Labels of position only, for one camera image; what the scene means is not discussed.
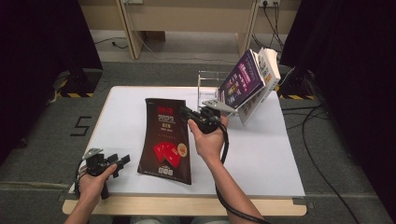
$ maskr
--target black cable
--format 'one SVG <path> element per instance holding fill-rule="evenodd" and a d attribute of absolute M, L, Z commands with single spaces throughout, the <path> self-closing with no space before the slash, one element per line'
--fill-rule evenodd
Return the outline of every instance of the black cable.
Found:
<path fill-rule="evenodd" d="M 105 42 L 107 40 L 112 40 L 112 39 L 126 39 L 126 37 L 111 37 L 111 38 L 104 39 L 104 40 L 101 40 L 101 41 L 98 41 L 98 42 L 94 42 L 94 44 L 100 44 L 102 42 Z"/>
<path fill-rule="evenodd" d="M 279 45 L 282 45 L 282 44 L 281 44 L 282 41 L 280 40 L 280 37 L 279 37 L 278 33 L 276 32 L 276 30 L 275 30 L 273 24 L 271 23 L 270 18 L 268 17 L 267 11 L 265 10 L 265 9 L 267 8 L 267 1 L 264 1 L 264 2 L 263 2 L 262 8 L 263 8 L 263 10 L 264 10 L 264 15 L 265 15 L 265 17 L 267 18 L 268 22 L 270 23 L 271 29 L 272 29 L 272 31 L 273 31 L 273 38 L 275 38 L 276 42 L 277 42 Z"/>
<path fill-rule="evenodd" d="M 309 117 L 309 119 L 320 118 L 320 117 L 317 117 L 317 115 L 312 115 L 312 116 Z M 296 128 L 296 127 L 298 127 L 298 126 L 300 126 L 300 125 L 303 125 L 303 122 L 301 122 L 301 123 L 299 123 L 299 124 L 296 124 L 296 125 L 294 125 L 294 126 L 291 126 L 291 127 L 287 128 L 286 130 L 290 130 L 290 129 Z"/>
<path fill-rule="evenodd" d="M 225 159 L 227 157 L 227 152 L 228 152 L 228 147 L 230 145 L 229 139 L 228 139 L 228 134 L 227 134 L 227 128 L 221 123 L 219 128 L 221 129 L 222 133 L 223 133 L 223 138 L 224 138 L 224 148 L 223 148 L 223 152 L 221 155 L 221 163 L 224 164 Z M 234 215 L 241 217 L 243 219 L 252 221 L 252 222 L 256 222 L 256 223 L 261 223 L 261 224 L 271 224 L 268 221 L 265 221 L 264 219 L 261 218 L 257 218 L 257 217 L 253 217 L 250 216 L 248 214 L 242 213 L 236 209 L 234 209 L 233 207 L 231 207 L 225 200 L 224 198 L 221 196 L 221 193 L 219 192 L 218 187 L 216 187 L 216 194 L 218 195 L 219 201 L 220 203 L 224 206 L 224 208 L 233 213 Z"/>
<path fill-rule="evenodd" d="M 279 3 L 278 2 L 274 2 L 274 5 L 275 5 L 275 30 L 276 30 L 276 35 L 278 37 L 279 46 L 283 50 L 284 44 L 283 44 L 282 40 L 280 39 L 279 31 L 277 30 L 277 24 L 278 24 L 278 21 L 279 21 Z"/>
<path fill-rule="evenodd" d="M 305 139 L 305 124 L 306 121 L 308 120 L 308 118 L 311 116 L 311 114 L 318 109 L 319 107 L 321 107 L 321 105 L 316 106 L 315 108 L 313 108 L 305 117 L 304 121 L 303 121 L 303 127 L 302 127 L 302 135 L 303 135 L 303 142 L 304 142 L 304 147 L 306 150 L 306 153 L 309 156 L 309 159 L 312 161 L 312 164 L 314 165 L 315 169 L 318 171 L 318 173 L 320 174 L 320 176 L 323 178 L 323 180 L 327 183 L 327 185 L 332 189 L 332 191 L 335 193 L 335 195 L 337 195 L 337 197 L 340 199 L 340 201 L 344 204 L 344 206 L 346 207 L 346 209 L 348 210 L 349 214 L 352 215 L 353 219 L 356 221 L 356 223 L 359 224 L 358 219 L 356 218 L 355 214 L 353 213 L 353 211 L 350 209 L 350 207 L 347 205 L 346 201 L 341 197 L 340 193 L 338 193 L 338 191 L 332 186 L 332 184 L 329 182 L 329 180 L 326 178 L 326 176 L 320 171 L 320 169 L 318 168 L 317 163 L 315 162 L 314 158 L 311 155 L 311 152 L 308 148 L 308 144 L 306 143 L 306 139 Z"/>
<path fill-rule="evenodd" d="M 269 49 L 269 47 L 267 47 L 266 45 L 264 45 L 264 44 L 257 38 L 256 35 L 252 35 L 251 37 L 253 37 L 254 42 L 256 42 L 256 44 L 257 44 L 260 48 Z"/>
<path fill-rule="evenodd" d="M 323 118 L 323 117 L 319 116 L 320 114 L 324 114 L 324 113 L 326 113 L 326 111 L 317 113 L 316 115 L 311 115 L 311 118 L 312 119 L 329 119 L 329 118 Z M 294 113 L 285 113 L 283 115 L 305 115 L 306 116 L 307 114 L 294 112 Z"/>
<path fill-rule="evenodd" d="M 119 49 L 126 49 L 126 48 L 128 48 L 128 45 L 127 46 L 125 46 L 125 47 L 120 47 L 118 44 L 116 44 L 116 42 L 111 42 L 111 44 L 114 46 L 114 47 L 117 47 L 117 48 L 119 48 Z"/>
<path fill-rule="evenodd" d="M 80 160 L 80 161 L 78 162 L 78 165 L 77 165 L 77 168 L 76 168 L 76 173 L 75 173 L 75 180 L 74 180 L 74 182 L 75 182 L 75 190 L 74 190 L 74 192 L 75 192 L 77 198 L 79 198 L 79 179 L 78 179 L 78 172 L 79 172 L 79 166 L 82 164 L 83 161 L 84 161 L 84 160 Z"/>
<path fill-rule="evenodd" d="M 298 110 L 298 109 L 313 109 L 317 107 L 318 105 L 313 105 L 313 106 L 302 106 L 302 107 L 293 107 L 293 108 L 282 108 L 283 110 Z"/>

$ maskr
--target book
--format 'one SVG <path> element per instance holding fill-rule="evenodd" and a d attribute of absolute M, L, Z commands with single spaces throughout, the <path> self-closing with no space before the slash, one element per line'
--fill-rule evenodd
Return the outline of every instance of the book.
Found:
<path fill-rule="evenodd" d="M 238 115 L 244 125 L 250 121 L 253 113 L 265 101 L 280 80 L 276 62 L 277 52 L 273 49 L 261 49 L 258 53 L 260 74 L 265 82 L 265 87 L 259 90 L 238 108 Z"/>
<path fill-rule="evenodd" d="M 184 100 L 147 98 L 146 138 L 137 172 L 191 185 L 187 121 L 181 117 Z"/>
<path fill-rule="evenodd" d="M 259 57 L 253 50 L 248 49 L 219 86 L 219 100 L 237 109 L 264 87 Z"/>

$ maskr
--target finger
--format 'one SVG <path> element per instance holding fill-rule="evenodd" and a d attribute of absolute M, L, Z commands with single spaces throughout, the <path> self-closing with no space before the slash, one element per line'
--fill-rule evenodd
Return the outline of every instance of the finger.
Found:
<path fill-rule="evenodd" d="M 117 164 L 112 164 L 111 166 L 107 167 L 105 171 L 100 175 L 102 178 L 107 179 L 110 175 L 114 173 L 117 169 Z"/>
<path fill-rule="evenodd" d="M 228 118 L 227 118 L 227 117 L 224 117 L 224 116 L 221 116 L 221 117 L 220 117 L 220 120 L 221 120 L 221 123 L 222 123 L 225 127 L 227 127 L 227 125 L 228 125 Z"/>
<path fill-rule="evenodd" d="M 189 123 L 190 130 L 192 134 L 194 134 L 194 136 L 196 136 L 197 134 L 202 134 L 201 130 L 198 128 L 198 125 L 195 123 L 194 120 L 189 119 L 187 122 Z"/>

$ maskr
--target power cord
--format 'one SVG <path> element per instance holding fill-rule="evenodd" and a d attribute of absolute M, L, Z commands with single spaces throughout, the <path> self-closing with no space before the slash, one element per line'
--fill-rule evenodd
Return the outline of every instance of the power cord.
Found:
<path fill-rule="evenodd" d="M 335 189 L 335 187 L 332 186 L 332 184 L 330 183 L 330 181 L 326 178 L 326 176 L 320 171 L 320 169 L 318 168 L 317 163 L 315 162 L 314 158 L 311 155 L 311 152 L 309 150 L 308 144 L 306 143 L 306 139 L 305 139 L 305 124 L 308 121 L 308 119 L 311 117 L 311 114 L 317 110 L 318 108 L 320 108 L 322 106 L 322 104 L 315 106 L 305 117 L 304 121 L 303 121 L 303 127 L 302 127 L 302 135 L 303 135 L 303 142 L 304 142 L 304 147 L 305 150 L 308 154 L 309 159 L 312 161 L 312 164 L 314 165 L 315 169 L 318 171 L 318 173 L 320 174 L 320 176 L 323 178 L 323 180 L 327 183 L 327 185 L 332 189 L 332 191 L 335 193 L 335 195 L 337 195 L 337 197 L 340 199 L 340 201 L 344 204 L 344 206 L 346 207 L 346 209 L 348 210 L 349 214 L 352 215 L 353 219 L 355 220 L 355 222 L 357 224 L 359 224 L 358 219 L 356 218 L 355 214 L 353 213 L 353 211 L 350 209 L 349 205 L 346 203 L 346 201 L 341 197 L 340 193 L 338 193 L 338 191 Z"/>
<path fill-rule="evenodd" d="M 268 20 L 268 22 L 269 22 L 269 24 L 270 24 L 270 26 L 271 26 L 271 29 L 272 29 L 272 31 L 273 31 L 273 39 L 276 40 L 276 42 L 279 44 L 281 50 L 283 50 L 284 44 L 283 44 L 282 40 L 280 39 L 279 33 L 278 33 L 278 31 L 277 31 L 277 22 L 278 22 L 278 19 L 279 19 L 279 4 L 278 4 L 277 2 L 274 2 L 274 4 L 275 4 L 275 6 L 276 6 L 276 28 L 274 28 L 274 26 L 273 26 L 273 24 L 272 24 L 270 18 L 269 18 L 268 15 L 267 15 L 267 11 L 266 11 L 266 8 L 267 8 L 267 5 L 268 5 L 268 2 L 267 2 L 267 1 L 263 1 L 263 2 L 262 2 L 262 8 L 263 8 L 263 10 L 264 10 L 264 15 L 265 15 L 265 17 L 267 18 L 267 20 Z"/>
<path fill-rule="evenodd" d="M 225 159 L 227 157 L 227 152 L 228 152 L 228 147 L 230 145 L 229 139 L 228 139 L 228 133 L 227 133 L 227 128 L 221 123 L 219 128 L 221 129 L 222 133 L 223 133 L 223 138 L 224 138 L 224 149 L 223 149 L 223 153 L 221 155 L 221 163 L 224 164 Z M 270 222 L 261 219 L 261 218 L 257 218 L 257 217 L 253 217 L 250 216 L 248 214 L 242 213 L 238 210 L 236 210 L 235 208 L 233 208 L 232 206 L 230 206 L 225 200 L 224 198 L 221 196 L 221 193 L 219 192 L 219 189 L 216 187 L 216 194 L 218 195 L 219 201 L 221 203 L 221 205 L 224 206 L 224 208 L 233 213 L 234 215 L 241 217 L 243 219 L 252 221 L 252 222 L 256 222 L 256 223 L 261 223 L 261 224 L 271 224 Z"/>

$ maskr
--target gray floor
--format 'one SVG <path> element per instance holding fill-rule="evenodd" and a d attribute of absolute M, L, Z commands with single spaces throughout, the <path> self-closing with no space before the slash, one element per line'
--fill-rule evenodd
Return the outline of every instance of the gray floor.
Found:
<path fill-rule="evenodd" d="M 123 32 L 92 31 L 95 42 L 123 37 Z M 97 44 L 104 73 L 92 98 L 59 98 L 51 104 L 27 136 L 28 145 L 15 148 L 0 167 L 0 223 L 62 223 L 64 192 L 82 151 L 87 146 L 109 89 L 116 85 L 193 86 L 199 70 L 229 71 L 239 59 L 233 34 L 167 33 L 165 43 L 147 43 L 141 58 L 131 59 L 128 49 Z M 258 35 L 270 45 L 270 35 Z M 319 101 L 280 100 L 282 108 L 318 105 Z M 328 182 L 340 193 L 360 223 L 392 223 L 359 165 L 348 157 L 347 148 L 320 108 L 304 127 L 309 109 L 284 110 L 291 147 L 306 193 L 308 213 L 303 217 L 268 217 L 273 223 L 354 223 L 308 156 Z M 75 125 L 81 116 L 87 134 Z M 308 150 L 304 146 L 306 139 Z M 91 223 L 111 223 L 112 217 L 92 216 Z"/>

